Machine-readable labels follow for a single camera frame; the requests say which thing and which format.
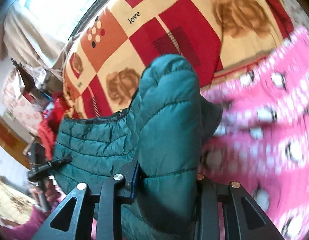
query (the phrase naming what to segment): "silver bolt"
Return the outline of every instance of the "silver bolt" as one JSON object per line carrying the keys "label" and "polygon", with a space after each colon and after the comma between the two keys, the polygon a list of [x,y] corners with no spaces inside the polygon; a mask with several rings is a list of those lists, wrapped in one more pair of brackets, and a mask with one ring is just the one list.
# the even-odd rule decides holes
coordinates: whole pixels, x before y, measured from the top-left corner
{"label": "silver bolt", "polygon": [[113,178],[114,178],[115,180],[121,180],[121,179],[123,178],[123,175],[120,174],[120,173],[118,173],[118,174],[114,175]]}
{"label": "silver bolt", "polygon": [[231,183],[231,186],[234,187],[234,188],[240,188],[240,183],[237,182],[237,181],[233,181],[233,182]]}
{"label": "silver bolt", "polygon": [[85,184],[85,183],[79,183],[78,185],[77,185],[77,189],[78,190],[84,190],[85,188],[87,187],[87,184]]}

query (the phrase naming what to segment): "teal quilted fabric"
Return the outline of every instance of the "teal quilted fabric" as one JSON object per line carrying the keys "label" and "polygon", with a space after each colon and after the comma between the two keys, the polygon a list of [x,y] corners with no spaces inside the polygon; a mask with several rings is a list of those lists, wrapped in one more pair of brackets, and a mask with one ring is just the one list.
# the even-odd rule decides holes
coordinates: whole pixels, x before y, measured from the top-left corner
{"label": "teal quilted fabric", "polygon": [[144,71],[129,108],[110,117],[63,120],[54,158],[71,155],[73,161],[55,171],[56,181],[66,194],[80,182],[102,183],[138,152],[142,181],[135,203],[122,206],[123,236],[189,238],[201,145],[221,114],[200,96],[184,57],[161,56]]}

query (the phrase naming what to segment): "gray handle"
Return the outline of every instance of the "gray handle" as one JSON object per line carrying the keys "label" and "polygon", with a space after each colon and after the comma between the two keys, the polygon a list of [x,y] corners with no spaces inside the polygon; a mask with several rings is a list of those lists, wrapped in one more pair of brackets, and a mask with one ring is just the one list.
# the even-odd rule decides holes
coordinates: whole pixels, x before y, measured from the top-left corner
{"label": "gray handle", "polygon": [[45,213],[45,212],[51,211],[51,205],[48,202],[46,196],[44,195],[44,193],[46,192],[46,187],[44,186],[44,182],[40,180],[37,182],[37,184],[38,184],[37,186],[43,190],[43,195],[38,195],[42,212]]}

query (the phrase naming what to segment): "pink fleece pajamas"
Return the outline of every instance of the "pink fleece pajamas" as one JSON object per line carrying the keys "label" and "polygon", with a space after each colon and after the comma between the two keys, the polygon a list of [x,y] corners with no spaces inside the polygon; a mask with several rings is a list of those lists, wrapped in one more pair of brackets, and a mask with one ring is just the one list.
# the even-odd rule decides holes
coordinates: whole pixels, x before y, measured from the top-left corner
{"label": "pink fleece pajamas", "polygon": [[202,96],[224,108],[204,146],[202,172],[215,182],[240,182],[285,239],[302,239],[309,230],[307,30],[297,28],[257,68]]}

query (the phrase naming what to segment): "pink sleeve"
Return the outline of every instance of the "pink sleeve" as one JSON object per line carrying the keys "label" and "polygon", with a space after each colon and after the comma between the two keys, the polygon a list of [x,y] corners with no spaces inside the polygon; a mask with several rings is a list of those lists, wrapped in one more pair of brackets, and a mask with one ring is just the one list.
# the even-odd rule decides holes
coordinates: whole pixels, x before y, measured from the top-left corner
{"label": "pink sleeve", "polygon": [[14,228],[3,227],[3,231],[8,240],[30,240],[47,217],[33,206],[30,219],[25,224]]}

